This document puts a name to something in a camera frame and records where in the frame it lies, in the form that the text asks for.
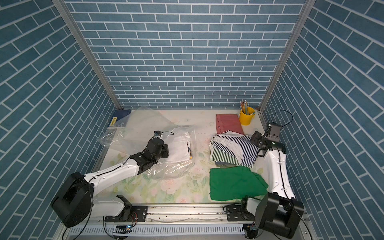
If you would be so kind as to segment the blue white striped tank top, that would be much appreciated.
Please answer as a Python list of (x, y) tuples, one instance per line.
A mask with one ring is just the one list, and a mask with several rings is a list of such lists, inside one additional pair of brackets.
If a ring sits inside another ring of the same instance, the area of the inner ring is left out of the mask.
[(229, 154), (234, 154), (240, 166), (252, 168), (258, 158), (260, 149), (250, 142), (251, 137), (227, 131), (216, 134), (209, 144)]

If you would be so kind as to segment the clear vacuum bag with valve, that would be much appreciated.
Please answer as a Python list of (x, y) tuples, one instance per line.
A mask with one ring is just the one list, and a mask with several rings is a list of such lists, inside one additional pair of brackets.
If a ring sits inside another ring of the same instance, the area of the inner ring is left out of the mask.
[(98, 141), (104, 147), (132, 155), (146, 147), (154, 131), (171, 131), (178, 126), (159, 111), (140, 107), (109, 127)]

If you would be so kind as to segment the red garment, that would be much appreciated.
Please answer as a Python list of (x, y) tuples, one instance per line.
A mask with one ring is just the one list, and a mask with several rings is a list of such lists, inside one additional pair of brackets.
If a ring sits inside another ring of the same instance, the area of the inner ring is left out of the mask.
[(216, 114), (217, 134), (227, 131), (244, 135), (242, 125), (237, 114)]

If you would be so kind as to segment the green white striped garment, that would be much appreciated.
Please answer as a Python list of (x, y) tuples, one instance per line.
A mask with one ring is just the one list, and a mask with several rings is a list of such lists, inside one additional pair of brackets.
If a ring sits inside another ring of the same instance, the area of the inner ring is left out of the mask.
[(213, 145), (210, 145), (210, 150), (211, 162), (221, 162), (225, 164), (232, 164), (235, 166), (239, 166), (241, 164), (241, 162), (238, 161), (234, 154), (229, 154), (223, 150), (218, 149), (217, 147), (214, 147)]

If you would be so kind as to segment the bright green garment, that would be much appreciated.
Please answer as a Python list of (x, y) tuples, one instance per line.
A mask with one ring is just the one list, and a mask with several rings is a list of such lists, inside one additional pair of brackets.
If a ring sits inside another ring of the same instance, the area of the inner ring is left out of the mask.
[(269, 185), (264, 178), (247, 167), (210, 169), (210, 198), (231, 201), (245, 196), (264, 196)]

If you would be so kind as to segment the clear bag with striped clothes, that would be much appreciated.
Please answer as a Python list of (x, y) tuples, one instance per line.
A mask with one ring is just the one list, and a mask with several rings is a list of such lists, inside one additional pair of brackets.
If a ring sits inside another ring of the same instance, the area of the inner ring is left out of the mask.
[(196, 133), (192, 126), (174, 128), (162, 135), (168, 145), (169, 156), (160, 158), (158, 163), (144, 172), (151, 180), (171, 180), (182, 177), (194, 166)]

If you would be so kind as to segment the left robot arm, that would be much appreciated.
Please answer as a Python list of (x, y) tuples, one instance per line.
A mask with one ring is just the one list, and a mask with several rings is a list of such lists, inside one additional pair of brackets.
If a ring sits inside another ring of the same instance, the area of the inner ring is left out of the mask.
[(78, 225), (87, 217), (130, 221), (134, 218), (132, 204), (125, 197), (118, 195), (116, 201), (94, 203), (94, 196), (124, 179), (149, 170), (160, 158), (168, 156), (169, 147), (164, 140), (151, 138), (143, 151), (129, 156), (123, 163), (94, 173), (69, 175), (53, 197), (51, 207), (67, 228)]

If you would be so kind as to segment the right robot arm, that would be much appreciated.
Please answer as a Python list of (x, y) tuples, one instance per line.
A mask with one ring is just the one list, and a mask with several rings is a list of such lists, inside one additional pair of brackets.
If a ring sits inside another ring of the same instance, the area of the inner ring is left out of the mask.
[(261, 200), (252, 197), (242, 199), (240, 215), (252, 221), (253, 227), (274, 235), (291, 239), (305, 211), (302, 202), (295, 197), (286, 167), (286, 147), (280, 142), (283, 126), (267, 124), (264, 134), (255, 132), (251, 143), (262, 151), (269, 171), (269, 187)]

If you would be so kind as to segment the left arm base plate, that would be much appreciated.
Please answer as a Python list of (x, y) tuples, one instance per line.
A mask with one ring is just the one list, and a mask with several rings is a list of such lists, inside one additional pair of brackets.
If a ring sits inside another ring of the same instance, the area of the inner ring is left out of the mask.
[(106, 223), (125, 223), (131, 222), (141, 223), (145, 222), (148, 212), (148, 206), (131, 206), (125, 207), (120, 214), (116, 217), (106, 216)]

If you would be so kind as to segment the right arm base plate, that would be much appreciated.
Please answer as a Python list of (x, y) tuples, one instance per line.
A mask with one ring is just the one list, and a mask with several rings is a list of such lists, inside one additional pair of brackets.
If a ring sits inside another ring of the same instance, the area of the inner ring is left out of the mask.
[(228, 222), (250, 222), (258, 224), (264, 214), (265, 207), (258, 206), (253, 214), (247, 209), (242, 208), (240, 204), (227, 205), (223, 207)]

